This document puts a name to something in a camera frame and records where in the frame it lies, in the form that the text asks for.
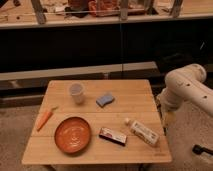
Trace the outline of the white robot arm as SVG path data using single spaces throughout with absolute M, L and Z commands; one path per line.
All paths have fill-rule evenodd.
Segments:
M 173 112 L 184 100 L 197 105 L 213 117 L 213 90 L 203 84 L 206 77 L 205 68 L 199 64 L 186 65 L 166 74 L 166 87 L 157 96 L 164 127 L 174 120 Z

